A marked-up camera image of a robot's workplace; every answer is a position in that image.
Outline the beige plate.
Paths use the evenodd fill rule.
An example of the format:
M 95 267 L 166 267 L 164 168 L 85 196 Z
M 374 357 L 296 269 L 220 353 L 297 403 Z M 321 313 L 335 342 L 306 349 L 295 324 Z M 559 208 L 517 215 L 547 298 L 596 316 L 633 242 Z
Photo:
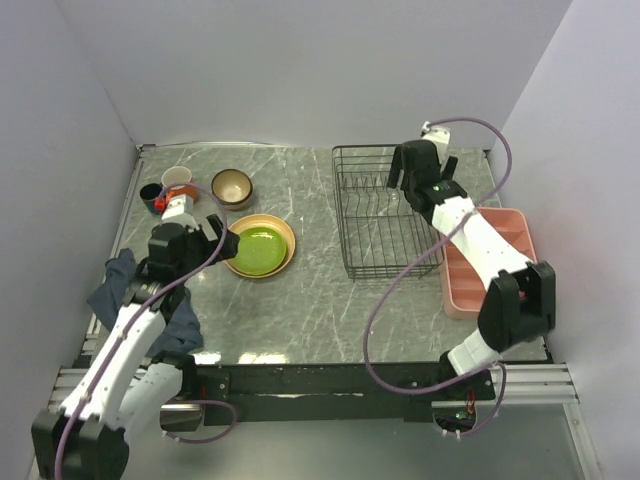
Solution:
M 284 269 L 292 260 L 296 239 L 283 219 L 269 214 L 252 214 L 230 227 L 240 237 L 235 258 L 225 263 L 234 273 L 247 278 L 266 278 Z

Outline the dark brown patterned bowl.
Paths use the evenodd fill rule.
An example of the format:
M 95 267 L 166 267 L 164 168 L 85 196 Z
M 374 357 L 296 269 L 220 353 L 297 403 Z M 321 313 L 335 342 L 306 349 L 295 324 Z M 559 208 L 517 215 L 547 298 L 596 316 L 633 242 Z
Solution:
M 244 172 L 225 169 L 214 175 L 211 191 L 227 210 L 238 211 L 249 206 L 254 187 L 250 177 Z

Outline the dark blue mug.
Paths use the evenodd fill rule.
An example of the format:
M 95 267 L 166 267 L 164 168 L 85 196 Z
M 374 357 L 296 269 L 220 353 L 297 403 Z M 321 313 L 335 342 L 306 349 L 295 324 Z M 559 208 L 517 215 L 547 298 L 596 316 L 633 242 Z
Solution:
M 139 197 L 146 209 L 153 215 L 161 215 L 166 207 L 163 186 L 160 183 L 148 183 L 139 191 Z

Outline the orange mug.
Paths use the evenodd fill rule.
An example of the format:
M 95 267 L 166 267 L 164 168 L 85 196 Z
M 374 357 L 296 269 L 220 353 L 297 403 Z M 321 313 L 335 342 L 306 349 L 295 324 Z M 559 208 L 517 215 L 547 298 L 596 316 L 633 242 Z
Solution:
M 161 184 L 166 190 L 168 199 L 177 195 L 186 195 L 196 203 L 199 200 L 199 193 L 198 189 L 192 185 L 193 182 L 192 171 L 180 165 L 170 167 L 161 176 Z

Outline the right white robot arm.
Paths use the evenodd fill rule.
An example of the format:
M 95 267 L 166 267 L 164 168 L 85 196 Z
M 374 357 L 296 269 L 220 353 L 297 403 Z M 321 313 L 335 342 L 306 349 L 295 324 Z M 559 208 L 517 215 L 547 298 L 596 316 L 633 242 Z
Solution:
M 387 179 L 429 226 L 450 237 L 485 288 L 476 329 L 439 360 L 438 386 L 450 398 L 471 389 L 471 371 L 556 326 L 555 271 L 517 251 L 490 225 L 453 179 L 456 165 L 454 157 L 442 164 L 433 142 L 408 141 L 395 147 Z

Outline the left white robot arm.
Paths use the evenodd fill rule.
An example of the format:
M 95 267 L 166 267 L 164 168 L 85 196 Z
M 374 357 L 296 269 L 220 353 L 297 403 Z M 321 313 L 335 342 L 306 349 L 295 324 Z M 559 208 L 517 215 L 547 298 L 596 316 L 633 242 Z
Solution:
M 225 215 L 198 224 L 164 221 L 137 264 L 107 341 L 74 390 L 55 410 L 34 419 L 31 435 L 42 479 L 119 479 L 135 435 L 164 405 L 186 404 L 202 413 L 208 405 L 195 359 L 162 351 L 141 365 L 185 297 L 185 283 L 204 268 L 235 256 L 239 237 Z

